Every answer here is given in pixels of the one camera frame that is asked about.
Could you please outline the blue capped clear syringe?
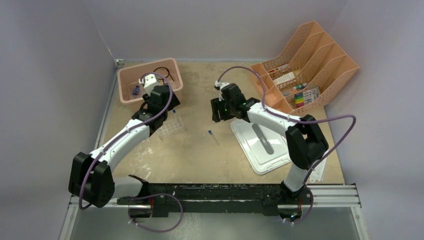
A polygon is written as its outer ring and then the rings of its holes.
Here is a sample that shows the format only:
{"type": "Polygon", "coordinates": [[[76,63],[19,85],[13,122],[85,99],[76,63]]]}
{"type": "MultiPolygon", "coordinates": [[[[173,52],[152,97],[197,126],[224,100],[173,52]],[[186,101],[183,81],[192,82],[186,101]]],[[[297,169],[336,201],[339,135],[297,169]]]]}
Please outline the blue capped clear syringe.
{"type": "Polygon", "coordinates": [[[136,85],[132,90],[132,95],[134,97],[138,97],[141,95],[141,87],[139,85],[136,85]]]}

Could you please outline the clear well plate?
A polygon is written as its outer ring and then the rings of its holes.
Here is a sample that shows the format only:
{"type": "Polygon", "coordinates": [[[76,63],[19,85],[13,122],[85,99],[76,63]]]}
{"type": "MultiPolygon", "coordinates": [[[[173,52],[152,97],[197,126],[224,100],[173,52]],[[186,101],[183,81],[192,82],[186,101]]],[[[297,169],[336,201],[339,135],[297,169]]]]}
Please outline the clear well plate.
{"type": "Polygon", "coordinates": [[[163,140],[185,130],[186,127],[182,117],[178,113],[172,113],[168,115],[168,118],[155,134],[158,135],[160,140],[163,140]]]}

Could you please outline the pink plastic bin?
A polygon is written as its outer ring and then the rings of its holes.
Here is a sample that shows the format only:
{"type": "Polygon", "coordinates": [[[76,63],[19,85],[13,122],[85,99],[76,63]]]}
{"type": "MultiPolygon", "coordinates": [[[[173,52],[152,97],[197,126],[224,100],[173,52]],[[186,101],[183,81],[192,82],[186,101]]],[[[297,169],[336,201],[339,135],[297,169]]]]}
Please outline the pink plastic bin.
{"type": "Polygon", "coordinates": [[[183,81],[180,75],[177,62],[174,58],[165,58],[157,61],[151,61],[120,69],[117,73],[119,98],[120,102],[134,110],[138,110],[144,102],[142,94],[145,93],[143,87],[139,83],[139,79],[143,74],[148,72],[158,73],[168,79],[172,90],[180,100],[183,102],[182,90],[183,81]],[[132,95],[133,88],[138,85],[141,88],[141,94],[138,97],[132,95]]]}

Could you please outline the white plastic bin lid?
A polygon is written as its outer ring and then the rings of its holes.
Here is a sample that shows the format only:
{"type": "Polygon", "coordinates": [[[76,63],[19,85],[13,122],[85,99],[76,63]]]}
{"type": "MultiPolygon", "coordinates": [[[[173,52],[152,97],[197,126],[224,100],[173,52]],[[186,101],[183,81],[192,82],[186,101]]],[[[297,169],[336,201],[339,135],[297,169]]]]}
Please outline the white plastic bin lid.
{"type": "Polygon", "coordinates": [[[241,119],[232,121],[230,127],[256,174],[267,174],[291,162],[287,141],[278,133],[241,119]]]}

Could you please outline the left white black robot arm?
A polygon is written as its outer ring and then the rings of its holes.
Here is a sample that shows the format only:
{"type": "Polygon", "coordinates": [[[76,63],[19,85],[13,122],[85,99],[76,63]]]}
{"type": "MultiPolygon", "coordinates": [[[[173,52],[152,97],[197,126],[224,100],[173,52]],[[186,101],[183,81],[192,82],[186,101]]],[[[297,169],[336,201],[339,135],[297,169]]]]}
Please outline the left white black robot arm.
{"type": "Polygon", "coordinates": [[[180,102],[168,84],[155,86],[143,98],[140,109],[113,138],[90,153],[79,152],[73,158],[68,191],[79,198],[80,209],[85,209],[83,201],[97,208],[117,198],[130,198],[138,205],[148,201],[145,180],[133,175],[114,178],[113,171],[137,145],[163,126],[168,112],[180,102]]]}

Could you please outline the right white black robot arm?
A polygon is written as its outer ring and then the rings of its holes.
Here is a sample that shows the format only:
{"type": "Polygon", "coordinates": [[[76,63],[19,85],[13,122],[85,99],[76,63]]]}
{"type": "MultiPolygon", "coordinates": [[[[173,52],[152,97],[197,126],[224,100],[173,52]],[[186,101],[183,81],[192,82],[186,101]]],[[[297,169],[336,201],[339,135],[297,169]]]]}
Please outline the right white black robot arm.
{"type": "Polygon", "coordinates": [[[280,196],[288,204],[300,198],[312,165],[329,149],[324,134],[311,115],[290,117],[288,114],[268,108],[256,98],[245,98],[235,83],[216,82],[219,91],[211,100],[212,120],[216,123],[233,118],[263,126],[286,139],[288,155],[292,162],[283,180],[280,196]]]}

